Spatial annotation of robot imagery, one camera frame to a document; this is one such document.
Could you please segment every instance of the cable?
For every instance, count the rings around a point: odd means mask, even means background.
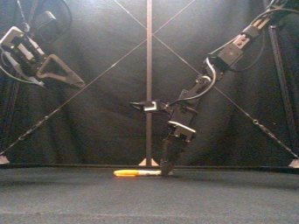
[[[248,69],[257,63],[257,61],[259,61],[259,59],[260,59],[260,57],[261,57],[261,54],[263,54],[263,52],[264,52],[264,49],[265,49],[265,30],[263,30],[263,43],[261,43],[261,48],[260,48],[259,54],[257,54],[257,56],[256,56],[256,59],[255,59],[253,62],[252,62],[248,66],[245,66],[244,68],[241,68],[241,69],[239,69],[239,70],[231,68],[229,71],[231,71],[232,73],[241,73],[241,72],[247,71],[247,70],[248,70]]]
[[[0,66],[0,69],[4,71],[4,73],[5,73],[13,80],[20,81],[20,82],[24,82],[24,83],[33,84],[33,83],[32,83],[30,81],[28,81],[28,80],[21,80],[21,79],[13,77],[13,76],[5,71],[5,69],[4,69],[1,66]]]
[[[65,9],[66,9],[66,11],[68,11],[68,14],[69,14],[69,23],[68,23],[66,28],[61,31],[61,34],[60,34],[54,39],[52,39],[50,41],[46,41],[48,43],[56,41],[56,40],[65,34],[65,32],[69,30],[69,28],[70,28],[70,24],[72,24],[70,7],[69,7],[68,3],[65,2],[65,0],[60,0],[60,2],[64,4]]]
[[[261,14],[259,14],[256,16],[256,18],[253,19],[253,21],[251,22],[251,25],[263,17],[265,16],[267,14],[271,14],[272,12],[277,12],[277,11],[287,11],[289,13],[293,13],[296,15],[299,15],[299,10],[289,10],[289,9],[276,9],[276,10],[268,10],[265,12],[263,12]]]
[[[195,99],[199,99],[203,95],[205,95],[208,93],[208,91],[212,89],[215,83],[216,83],[216,79],[217,79],[217,75],[216,75],[216,71],[211,65],[211,61],[209,61],[209,58],[207,58],[207,65],[209,67],[209,70],[212,72],[212,82],[209,84],[209,86],[205,88],[205,90],[200,93],[200,94],[196,94],[195,96],[192,97],[188,97],[188,98],[183,98],[183,99],[179,99],[173,102],[171,102],[168,104],[168,106],[172,106],[173,104],[176,104],[177,102],[187,102],[187,101],[191,101],[191,100],[195,100]]]

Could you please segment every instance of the black cable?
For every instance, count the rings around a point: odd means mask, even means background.
[[[66,28],[62,29],[60,35],[58,35],[56,38],[53,38],[50,41],[45,41],[46,43],[52,43],[53,41],[56,41],[56,40],[65,34],[65,32],[69,30],[69,28],[70,28],[70,24],[72,24],[70,7],[69,7],[69,5],[68,5],[68,3],[66,3],[65,0],[58,0],[58,1],[60,1],[61,4],[65,6],[65,9],[66,9],[66,12],[68,12],[68,15],[69,15],[69,22],[68,22]],[[48,0],[42,0],[42,1],[41,1],[41,4],[38,5],[38,8],[37,8],[37,10],[36,10],[36,12],[34,12],[33,18],[36,18],[36,16],[37,16],[36,14],[37,14],[37,12],[41,10],[41,8],[42,8],[42,6],[44,6],[44,4],[45,4],[46,2],[48,2]]]
[[[259,14],[256,16],[256,18],[253,19],[253,21],[251,22],[251,24],[253,24],[267,14],[271,14],[272,12],[279,12],[279,11],[285,11],[285,12],[289,12],[289,13],[293,13],[293,14],[299,15],[299,10],[289,10],[289,9],[267,10],[265,12],[263,12],[261,14]]]
[[[212,64],[209,62],[209,58],[207,58],[207,65],[208,65],[209,70],[212,72],[212,77],[211,77],[212,81],[211,81],[209,86],[204,89],[204,91],[201,93],[196,94],[195,96],[188,97],[188,98],[183,98],[183,99],[179,99],[179,100],[171,102],[168,104],[168,107],[172,106],[173,104],[176,104],[177,102],[187,102],[187,101],[191,101],[191,100],[196,100],[196,99],[199,99],[203,95],[205,95],[209,92],[209,90],[212,89],[212,87],[213,87],[213,85],[216,83],[216,79],[217,79],[216,71],[215,71],[215,69],[212,67]]]

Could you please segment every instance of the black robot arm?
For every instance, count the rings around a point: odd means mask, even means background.
[[[192,141],[196,130],[191,128],[192,119],[197,115],[196,108],[200,98],[213,87],[223,74],[239,62],[241,56],[253,43],[261,30],[279,21],[297,8],[297,1],[273,0],[241,33],[217,50],[208,54],[203,62],[201,75],[193,87],[183,90],[180,97],[173,102],[141,101],[131,105],[145,113],[167,112],[169,116],[169,135],[163,140],[161,174],[167,176],[184,147]]]

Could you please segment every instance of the dark fabric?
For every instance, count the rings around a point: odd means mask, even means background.
[[[48,7],[58,18],[61,11],[56,2]],[[264,8],[255,0],[200,0],[169,21],[189,2],[153,1],[153,32],[200,71],[207,54],[240,33]],[[72,27],[52,45],[41,43],[41,46],[60,56],[86,83],[100,77],[5,155],[16,163],[137,165],[145,157],[145,116],[129,108],[128,103],[145,99],[145,0],[69,0],[68,3]],[[237,68],[252,62],[260,48],[261,37]],[[196,76],[153,37],[153,98],[164,102],[176,100],[181,90],[192,87]],[[256,65],[244,73],[225,73],[216,86],[288,145],[267,34],[265,50]],[[74,89],[21,84],[6,141],[12,142],[76,93]],[[153,115],[156,162],[168,133],[165,124],[167,116]],[[179,165],[288,165],[291,162],[288,152],[215,88],[201,98],[192,127],[197,136],[181,154]]]
[[[116,178],[113,170],[1,169],[1,223],[297,222],[297,175],[180,170]]]

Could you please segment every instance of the pen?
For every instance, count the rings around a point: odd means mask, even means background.
[[[117,177],[137,177],[137,176],[159,176],[161,171],[145,170],[119,170],[113,172]]]

